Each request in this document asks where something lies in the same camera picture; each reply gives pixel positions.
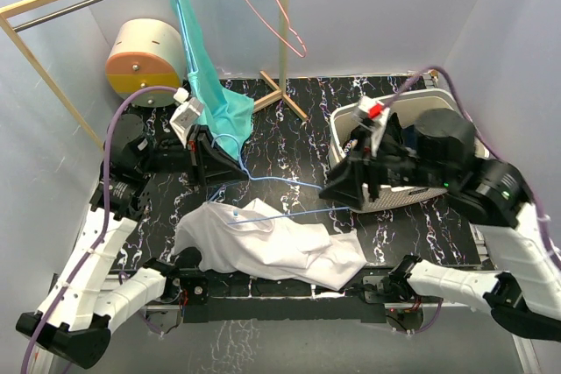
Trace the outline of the white t shirt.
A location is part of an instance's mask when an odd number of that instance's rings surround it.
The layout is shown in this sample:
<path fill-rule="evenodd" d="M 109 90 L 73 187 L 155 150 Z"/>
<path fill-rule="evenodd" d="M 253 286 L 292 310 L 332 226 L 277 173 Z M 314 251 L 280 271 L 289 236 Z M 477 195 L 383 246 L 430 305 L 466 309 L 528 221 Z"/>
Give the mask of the white t shirt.
<path fill-rule="evenodd" d="M 296 279 L 334 291 L 366 265 L 356 234 L 332 235 L 321 223 L 295 222 L 260 199 L 243 208 L 205 202 L 184 215 L 173 254 L 190 247 L 200 252 L 204 272 Z"/>

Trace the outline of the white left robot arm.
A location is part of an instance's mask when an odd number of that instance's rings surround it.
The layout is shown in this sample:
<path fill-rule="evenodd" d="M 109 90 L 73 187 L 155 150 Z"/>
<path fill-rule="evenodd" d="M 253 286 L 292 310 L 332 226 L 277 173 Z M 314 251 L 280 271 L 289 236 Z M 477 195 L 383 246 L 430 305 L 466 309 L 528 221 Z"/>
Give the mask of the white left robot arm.
<path fill-rule="evenodd" d="M 143 306 L 156 299 L 170 303 L 180 295 L 178 269 L 157 258 L 113 291 L 101 293 L 151 200 L 151 178 L 185 173 L 189 185 L 200 187 L 247 178 L 204 125 L 191 126 L 183 144 L 170 136 L 155 139 L 140 116 L 124 114 L 111 122 L 105 144 L 110 152 L 75 248 L 46 299 L 37 310 L 21 314 L 16 325 L 42 349 L 83 369 L 101 359 L 112 334 Z"/>

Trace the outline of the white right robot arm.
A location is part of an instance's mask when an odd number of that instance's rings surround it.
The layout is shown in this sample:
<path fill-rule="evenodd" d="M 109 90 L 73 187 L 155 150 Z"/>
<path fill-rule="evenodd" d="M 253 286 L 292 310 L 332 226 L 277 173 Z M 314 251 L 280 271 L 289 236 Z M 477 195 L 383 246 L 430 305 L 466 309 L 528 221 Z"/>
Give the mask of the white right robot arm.
<path fill-rule="evenodd" d="M 494 272 L 466 272 L 406 256 L 384 278 L 385 293 L 457 302 L 489 314 L 522 338 L 560 338 L 560 256 L 542 238 L 546 221 L 520 171 L 476 154 L 472 122 L 452 109 L 425 110 L 413 148 L 393 116 L 368 114 L 357 143 L 330 170 L 320 197 L 349 208 L 380 198 L 383 186 L 441 187 L 449 206 L 484 237 Z"/>

